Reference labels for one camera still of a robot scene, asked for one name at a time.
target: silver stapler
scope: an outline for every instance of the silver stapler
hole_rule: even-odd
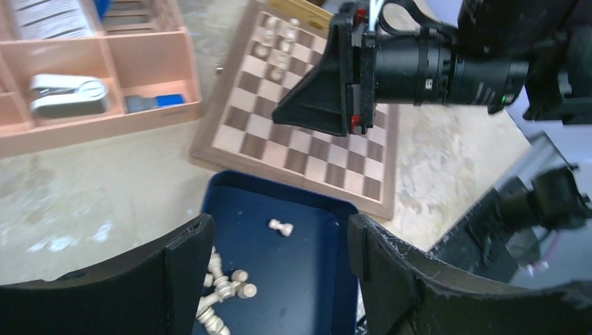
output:
[[[107,85],[96,77],[40,74],[31,79],[31,112],[51,119],[102,114],[110,108]]]

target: blue object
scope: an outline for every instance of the blue object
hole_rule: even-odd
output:
[[[167,96],[157,96],[156,103],[159,107],[168,107],[182,105],[185,103],[185,99],[183,99],[181,94],[169,94]]]
[[[357,278],[347,227],[357,212],[349,202],[241,172],[212,177],[202,213],[216,222],[214,245],[223,271],[244,269],[258,287],[254,298],[212,306],[231,333],[353,335]],[[272,218],[292,223],[292,234],[268,228]],[[195,321],[192,335],[203,334]]]
[[[111,6],[111,0],[94,0],[94,5],[96,7],[96,12],[98,13],[98,18],[103,21],[107,11],[109,10],[109,6]]]

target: paper label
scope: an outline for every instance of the paper label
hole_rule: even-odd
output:
[[[78,0],[10,0],[20,38],[92,37],[89,18]]]

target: red mount part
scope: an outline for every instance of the red mount part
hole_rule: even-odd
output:
[[[358,8],[358,10],[355,11],[355,16],[353,18],[353,22],[356,24],[358,24],[360,22],[365,22],[367,15],[368,15],[368,11],[366,10],[366,8]]]
[[[359,115],[352,115],[351,118],[351,130],[350,133],[354,133],[355,127],[359,126],[362,123],[362,119]]]

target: wooden chessboard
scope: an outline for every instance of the wooden chessboard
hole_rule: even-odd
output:
[[[275,41],[261,56],[268,17],[277,17]],[[326,34],[301,22],[287,71],[272,78],[281,41],[294,29],[290,17],[251,1],[191,150],[192,156],[354,203],[360,211],[391,219],[397,150],[397,107],[376,108],[365,136],[333,137],[274,124],[277,103],[316,64]]]

